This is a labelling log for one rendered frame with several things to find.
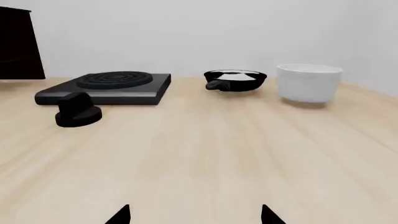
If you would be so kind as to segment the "black cabinet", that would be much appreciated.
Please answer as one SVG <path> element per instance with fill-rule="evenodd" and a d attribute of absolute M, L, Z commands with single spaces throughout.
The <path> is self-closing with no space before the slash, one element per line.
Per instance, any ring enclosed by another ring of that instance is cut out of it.
<path fill-rule="evenodd" d="M 0 6 L 0 80 L 44 80 L 30 11 Z"/>

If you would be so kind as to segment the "white ceramic bowl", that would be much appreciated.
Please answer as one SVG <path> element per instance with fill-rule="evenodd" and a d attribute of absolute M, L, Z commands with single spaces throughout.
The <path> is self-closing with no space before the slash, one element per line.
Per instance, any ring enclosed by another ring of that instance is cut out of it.
<path fill-rule="evenodd" d="M 297 102 L 327 103 L 334 98 L 342 74 L 342 68 L 327 65 L 278 65 L 278 94 Z"/>

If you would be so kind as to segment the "black frying pan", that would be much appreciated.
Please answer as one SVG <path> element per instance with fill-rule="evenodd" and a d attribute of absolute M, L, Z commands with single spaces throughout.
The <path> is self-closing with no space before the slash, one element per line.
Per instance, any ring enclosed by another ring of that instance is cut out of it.
<path fill-rule="evenodd" d="M 212 70 L 205 72 L 207 90 L 244 92 L 258 89 L 268 77 L 250 70 Z"/>

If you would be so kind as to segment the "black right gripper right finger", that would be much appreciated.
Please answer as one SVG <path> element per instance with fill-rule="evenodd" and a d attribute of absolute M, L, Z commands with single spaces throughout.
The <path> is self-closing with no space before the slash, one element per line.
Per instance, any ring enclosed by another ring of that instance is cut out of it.
<path fill-rule="evenodd" d="M 262 224 L 286 224 L 273 210 L 267 205 L 262 205 L 261 210 Z"/>

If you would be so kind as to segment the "black electric hot plate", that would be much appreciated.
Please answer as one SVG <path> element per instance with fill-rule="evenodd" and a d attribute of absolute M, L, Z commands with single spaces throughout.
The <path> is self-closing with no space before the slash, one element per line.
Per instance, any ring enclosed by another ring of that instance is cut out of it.
<path fill-rule="evenodd" d="M 87 74 L 35 94 L 38 105 L 56 105 L 71 93 L 87 93 L 95 105 L 158 105 L 171 84 L 171 74 L 102 72 Z"/>

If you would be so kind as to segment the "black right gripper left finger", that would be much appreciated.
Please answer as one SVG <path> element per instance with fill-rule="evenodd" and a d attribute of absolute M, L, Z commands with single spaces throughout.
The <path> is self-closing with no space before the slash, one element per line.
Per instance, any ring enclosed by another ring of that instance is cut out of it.
<path fill-rule="evenodd" d="M 105 224 L 130 224 L 130 206 L 123 206 Z"/>

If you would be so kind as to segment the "black stove knob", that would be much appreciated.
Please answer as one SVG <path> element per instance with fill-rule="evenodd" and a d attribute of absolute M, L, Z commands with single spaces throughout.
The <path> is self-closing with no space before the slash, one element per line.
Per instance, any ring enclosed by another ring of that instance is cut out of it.
<path fill-rule="evenodd" d="M 58 100 L 59 112 L 55 115 L 58 126 L 77 128 L 99 121 L 103 115 L 87 93 L 74 92 Z"/>

